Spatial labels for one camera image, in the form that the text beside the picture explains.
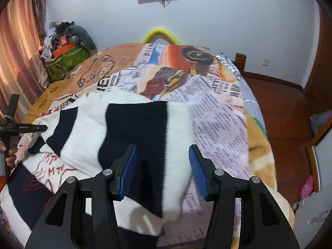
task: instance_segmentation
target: pink shoe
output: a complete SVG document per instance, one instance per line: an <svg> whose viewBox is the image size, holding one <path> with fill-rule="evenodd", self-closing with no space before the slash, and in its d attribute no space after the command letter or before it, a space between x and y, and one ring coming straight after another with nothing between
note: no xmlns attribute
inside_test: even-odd
<svg viewBox="0 0 332 249"><path fill-rule="evenodd" d="M305 181L301 191L300 191L300 200L307 198L313 192L313 176L310 175Z"/></svg>

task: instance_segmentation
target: metal bolt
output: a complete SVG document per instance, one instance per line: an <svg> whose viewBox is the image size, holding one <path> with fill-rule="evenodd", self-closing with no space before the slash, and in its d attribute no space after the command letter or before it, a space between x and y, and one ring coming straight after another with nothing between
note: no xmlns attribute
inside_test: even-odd
<svg viewBox="0 0 332 249"><path fill-rule="evenodd" d="M105 175L105 176L109 176L109 175L111 175L112 174L112 170L111 169L105 169L104 171L103 171L103 174Z"/></svg>
<svg viewBox="0 0 332 249"><path fill-rule="evenodd" d="M215 170L215 174L217 175L217 176L222 176L222 175L224 175L224 171L222 170L222 169L216 169Z"/></svg>
<svg viewBox="0 0 332 249"><path fill-rule="evenodd" d="M254 176L251 178L252 182L255 183L255 184L259 184L261 182L261 179L258 178L257 176Z"/></svg>
<svg viewBox="0 0 332 249"><path fill-rule="evenodd" d="M67 183L71 184L71 183L73 183L75 181L75 177L74 176L70 176L70 177L67 178L66 181L67 181Z"/></svg>

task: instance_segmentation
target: green bag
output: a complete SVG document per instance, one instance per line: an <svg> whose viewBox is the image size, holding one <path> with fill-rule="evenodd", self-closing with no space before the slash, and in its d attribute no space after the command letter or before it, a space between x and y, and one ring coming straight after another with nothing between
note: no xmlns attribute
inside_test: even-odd
<svg viewBox="0 0 332 249"><path fill-rule="evenodd" d="M83 46L77 45L55 61L46 62L45 68L49 75L49 81L52 83L64 79L71 70L89 57L88 51Z"/></svg>

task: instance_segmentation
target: baseboard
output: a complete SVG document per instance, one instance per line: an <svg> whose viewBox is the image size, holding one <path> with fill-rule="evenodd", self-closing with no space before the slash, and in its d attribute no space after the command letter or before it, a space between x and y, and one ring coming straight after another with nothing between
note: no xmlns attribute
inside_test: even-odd
<svg viewBox="0 0 332 249"><path fill-rule="evenodd" d="M277 79L277 78L274 78L274 77L261 75L261 74L256 74L256 73L251 73L251 72L246 72L246 71L244 71L242 73L242 75L243 75L243 77L248 78L248 79L258 79L258 80L262 80L262 81L273 82L273 83L276 83L276 84L281 84L281 85L284 85L284 86L292 87L292 88L298 89L301 92L303 92L303 87L301 85L290 82L290 81L286 81L286 80L283 80L283 79Z"/></svg>

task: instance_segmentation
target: black and white striped sweater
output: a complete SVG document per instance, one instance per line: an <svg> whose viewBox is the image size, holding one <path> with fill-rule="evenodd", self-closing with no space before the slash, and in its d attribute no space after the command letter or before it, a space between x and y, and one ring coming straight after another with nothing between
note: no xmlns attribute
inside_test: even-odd
<svg viewBox="0 0 332 249"><path fill-rule="evenodd" d="M40 118L29 158L11 175L0 205L25 245L40 214L69 176L93 177L110 168L129 144L139 161L128 196L114 202L125 248L155 248L167 221L181 212L191 177L188 148L194 143L190 107L113 89L86 93L68 108ZM87 201L87 221L91 203Z"/></svg>

